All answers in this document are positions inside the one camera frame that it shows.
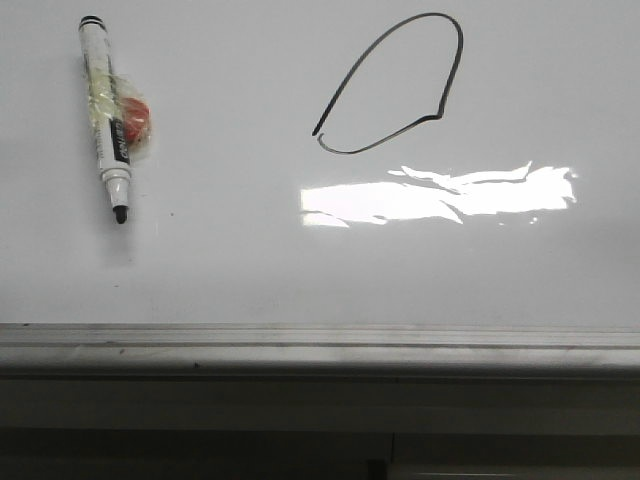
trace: black curved line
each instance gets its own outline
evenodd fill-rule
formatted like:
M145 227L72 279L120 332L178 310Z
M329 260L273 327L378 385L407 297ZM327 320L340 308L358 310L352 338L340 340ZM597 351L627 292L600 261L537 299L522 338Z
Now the black curved line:
M400 23L397 23L396 25L391 27L389 30L387 30L382 35L380 35L371 45L369 45L369 47L364 51L364 53L362 55L360 55L360 58L358 58L356 63L353 64L353 66L351 67L351 69L349 70L347 75L344 77L344 79L342 80L342 82L338 86L338 89L333 94L333 97L331 97L331 100L329 101L329 104L327 105L327 107L325 108L324 112L322 113L322 116L320 117L320 120L318 121L318 124L313 129L313 132L312 132L311 136L315 137L318 134L318 132L322 128L322 125L324 125L325 120L329 116L329 113L331 112L331 110L333 109L334 105L338 101L338 98L342 94L342 91L347 86L347 83L349 83L349 80L351 80L351 77L353 76L353 74L360 67L362 62L364 62L364 60L369 56L369 54L378 45L380 45L380 43L382 43L382 41L385 38L387 38L389 35L391 35L393 32L395 32L399 28L403 27L404 25L406 25L406 24L408 24L410 22L413 22L414 20L418 20L419 18L425 18L425 17L441 17L441 18L445 18L445 19L449 20L453 24L453 26L455 27L456 33L457 33L457 36L458 36L458 46L456 48L456 54L455 54L455 57L453 59L453 63L451 65L451 70L449 71L449 76L447 77L447 82L445 83L444 89L442 91L442 95L440 96L440 102L438 104L438 113L437 114L432 114L432 115L422 116L422 117L418 118L417 120L415 120L414 122L409 123L408 125L402 127L399 130L396 130L392 134L387 135L386 137L383 137L380 140L378 140L376 142L373 142L373 143L371 143L371 144L369 144L369 145L367 145L365 147L359 148L357 150L343 151L343 150L336 150L336 149L330 148L322 140L322 136L324 134L320 134L320 136L318 137L318 143L320 144L320 146L322 148L324 148L325 150L327 150L329 152L342 154L342 155L353 155L355 153L361 153L361 152L364 152L364 151L369 150L371 148L377 147L378 145L380 145L380 144L382 144L382 143L384 143L384 142L386 142L388 140L391 140L392 138L395 138L395 137L405 133L408 130L411 130L413 127L416 127L416 126L420 125L421 123L424 123L424 122L427 122L427 121L430 121L430 120L440 120L444 116L444 110L445 110L445 106L447 104L447 98L449 96L449 91L451 90L451 85L453 84L453 79L456 76L456 72L458 71L458 67L460 66L460 59L462 58L462 49L463 49L463 46L464 46L464 35L462 33L462 27L460 27L460 24L456 21L455 18L453 18L453 17L451 17L451 16L449 16L449 15L447 15L445 13L437 13L437 12L421 13L419 15L414 15L413 17L407 18L406 20L403 20Z

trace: whiteboard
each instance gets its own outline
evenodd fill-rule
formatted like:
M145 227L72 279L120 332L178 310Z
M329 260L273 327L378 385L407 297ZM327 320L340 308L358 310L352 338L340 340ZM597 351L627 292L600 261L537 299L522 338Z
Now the whiteboard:
M431 11L465 35L444 117L323 150L358 56ZM125 225L88 14L152 110ZM639 21L620 0L2 2L0 321L636 329ZM324 139L433 113L454 52L441 20L394 33Z

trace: marker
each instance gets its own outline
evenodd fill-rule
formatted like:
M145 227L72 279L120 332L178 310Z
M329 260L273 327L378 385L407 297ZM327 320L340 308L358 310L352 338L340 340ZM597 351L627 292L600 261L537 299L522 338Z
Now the marker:
M116 221L124 223L129 209L131 167L107 29L100 18L87 16L80 21L79 30L100 179L107 187Z

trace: red round object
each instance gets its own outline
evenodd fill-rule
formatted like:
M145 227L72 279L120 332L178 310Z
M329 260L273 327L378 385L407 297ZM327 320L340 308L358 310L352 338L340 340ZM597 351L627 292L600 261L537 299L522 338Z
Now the red round object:
M121 102L124 138L128 144L133 144L142 140L149 128L149 107L133 97L125 97Z

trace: metal ledge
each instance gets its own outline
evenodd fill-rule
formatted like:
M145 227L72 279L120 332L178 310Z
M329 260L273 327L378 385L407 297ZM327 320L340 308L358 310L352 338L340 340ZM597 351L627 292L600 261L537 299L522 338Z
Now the metal ledge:
M1 324L12 374L640 377L640 332Z

